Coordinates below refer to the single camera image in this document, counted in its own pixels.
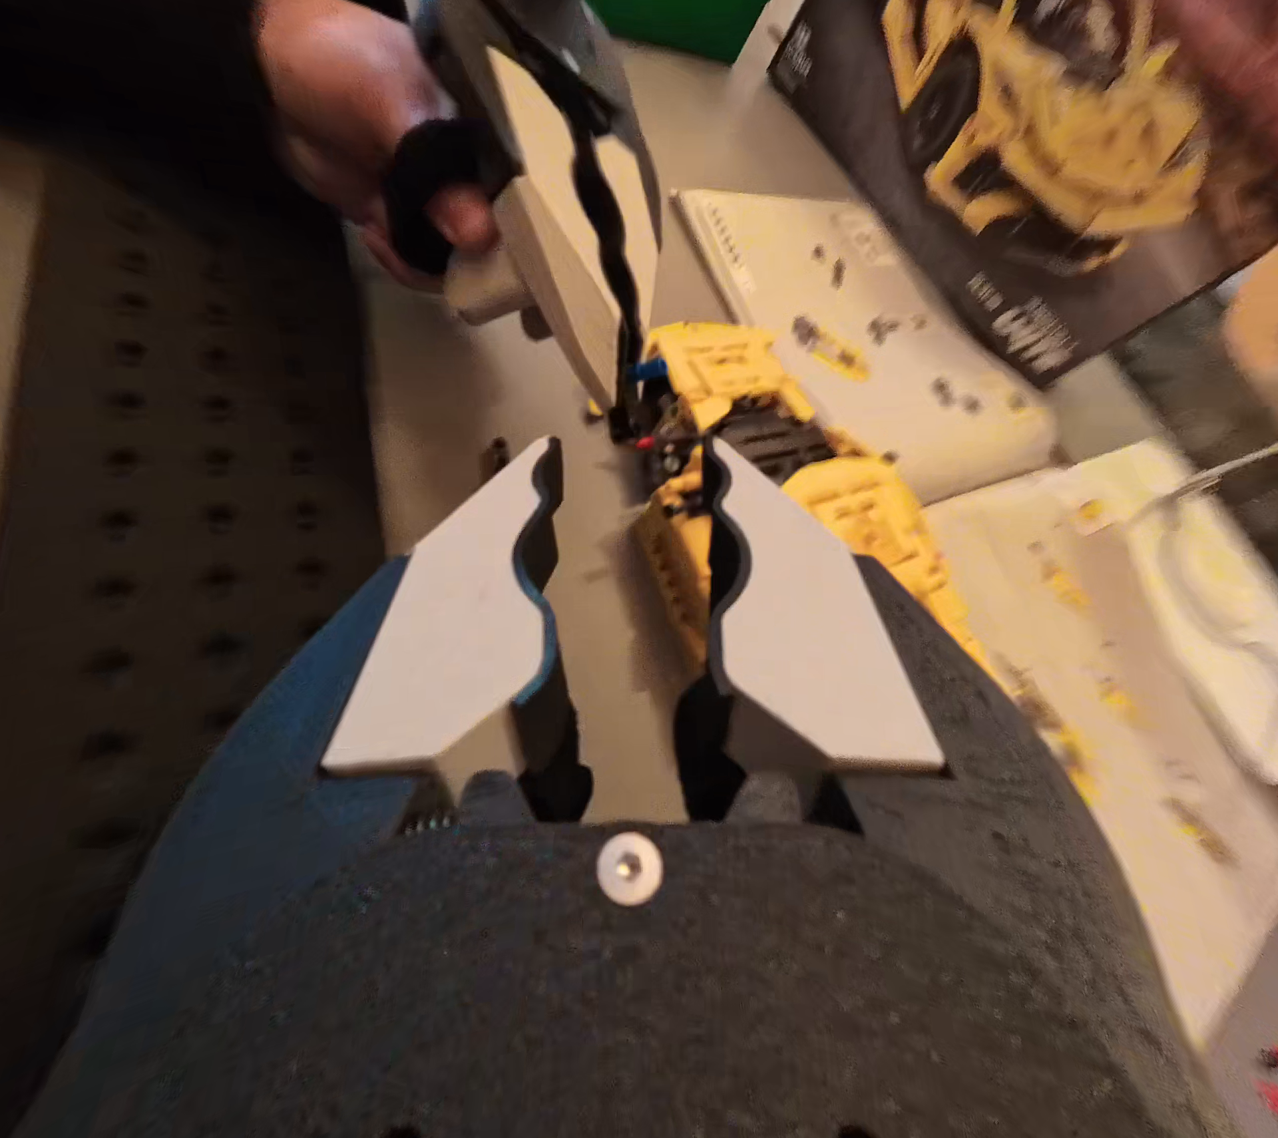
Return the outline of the yellow toy brick car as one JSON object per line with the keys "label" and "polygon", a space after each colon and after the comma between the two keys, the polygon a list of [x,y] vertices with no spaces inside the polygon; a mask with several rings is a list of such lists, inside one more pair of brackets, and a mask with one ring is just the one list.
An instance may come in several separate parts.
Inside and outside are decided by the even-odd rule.
{"label": "yellow toy brick car", "polygon": [[647,336],[641,362],[663,358],[668,378],[636,384],[641,428],[629,445],[647,502],[633,533],[680,671],[699,674],[707,657],[712,530],[703,456],[709,438],[721,438],[852,554],[884,567],[997,679],[914,493],[888,456],[825,425],[774,346],[773,331],[737,323],[673,323]]}

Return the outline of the dark perforated foam pad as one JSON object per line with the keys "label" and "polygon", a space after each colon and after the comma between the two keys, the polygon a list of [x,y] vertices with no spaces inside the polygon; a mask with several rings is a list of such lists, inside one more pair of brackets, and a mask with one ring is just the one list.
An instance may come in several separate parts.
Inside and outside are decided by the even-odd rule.
{"label": "dark perforated foam pad", "polygon": [[380,563],[358,289],[285,199],[52,155],[2,480],[2,1095],[167,812]]}

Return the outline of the instruction booklet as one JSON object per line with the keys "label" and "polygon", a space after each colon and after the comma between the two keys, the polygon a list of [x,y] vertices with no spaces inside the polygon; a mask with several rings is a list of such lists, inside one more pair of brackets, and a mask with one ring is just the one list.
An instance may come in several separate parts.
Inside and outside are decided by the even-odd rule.
{"label": "instruction booklet", "polygon": [[1050,405],[950,317],[853,201],[680,188],[671,205],[730,323],[818,412],[886,456],[969,626],[1119,860],[1206,1049],[1275,931],[1275,787],[1186,682],[1101,493],[1057,461]]}

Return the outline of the person's left hand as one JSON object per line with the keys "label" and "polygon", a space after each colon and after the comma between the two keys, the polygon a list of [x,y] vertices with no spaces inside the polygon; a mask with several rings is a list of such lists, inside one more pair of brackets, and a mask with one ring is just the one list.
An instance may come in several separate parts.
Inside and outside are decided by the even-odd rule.
{"label": "person's left hand", "polygon": [[396,255],[382,181],[412,130],[455,116],[407,24],[350,0],[255,0],[254,46],[281,161],[391,280],[431,280]]}

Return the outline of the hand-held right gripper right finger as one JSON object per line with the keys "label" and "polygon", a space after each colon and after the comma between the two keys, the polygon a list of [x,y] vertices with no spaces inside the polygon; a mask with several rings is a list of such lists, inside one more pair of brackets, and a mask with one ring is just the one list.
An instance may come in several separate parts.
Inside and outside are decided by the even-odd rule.
{"label": "hand-held right gripper right finger", "polygon": [[947,760],[854,554],[721,438],[704,445],[711,520],[705,661],[679,698],[692,822],[722,822],[750,778],[943,779]]}

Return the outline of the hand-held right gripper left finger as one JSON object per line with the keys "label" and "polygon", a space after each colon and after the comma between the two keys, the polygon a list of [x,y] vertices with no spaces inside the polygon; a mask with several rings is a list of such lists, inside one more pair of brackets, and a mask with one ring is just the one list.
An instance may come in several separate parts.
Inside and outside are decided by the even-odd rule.
{"label": "hand-held right gripper left finger", "polygon": [[541,822],[592,799],[557,623],[559,438],[505,462],[406,555],[320,758],[338,779],[424,778],[458,799],[502,772]]}

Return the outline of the dark grey brick beam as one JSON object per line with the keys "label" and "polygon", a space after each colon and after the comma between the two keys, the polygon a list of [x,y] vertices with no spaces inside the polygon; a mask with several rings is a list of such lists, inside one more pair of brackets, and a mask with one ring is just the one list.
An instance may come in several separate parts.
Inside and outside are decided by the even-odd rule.
{"label": "dark grey brick beam", "polygon": [[640,400],[631,374],[637,353],[640,348],[629,333],[621,332],[615,350],[613,401],[605,413],[609,441],[617,448],[632,444],[640,436]]}

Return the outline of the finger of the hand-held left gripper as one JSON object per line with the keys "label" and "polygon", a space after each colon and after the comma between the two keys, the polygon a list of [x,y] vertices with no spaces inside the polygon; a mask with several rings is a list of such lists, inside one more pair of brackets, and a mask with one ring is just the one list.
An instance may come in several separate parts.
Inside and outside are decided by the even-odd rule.
{"label": "finger of the hand-held left gripper", "polygon": [[600,171],[620,219],[620,247],[635,289],[637,333],[647,335],[661,256],[660,217],[648,203],[640,159],[615,135],[595,143]]}
{"label": "finger of the hand-held left gripper", "polygon": [[511,172],[492,215],[512,272],[600,410],[631,362],[631,92],[612,55],[593,70],[567,48],[541,68],[487,47],[492,148]]}

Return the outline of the toy car set box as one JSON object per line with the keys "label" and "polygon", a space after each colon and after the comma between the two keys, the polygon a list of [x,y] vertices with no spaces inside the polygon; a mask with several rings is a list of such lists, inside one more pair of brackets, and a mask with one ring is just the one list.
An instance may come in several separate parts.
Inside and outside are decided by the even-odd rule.
{"label": "toy car set box", "polygon": [[1045,388],[1275,247],[1276,0],[804,0],[770,79]]}

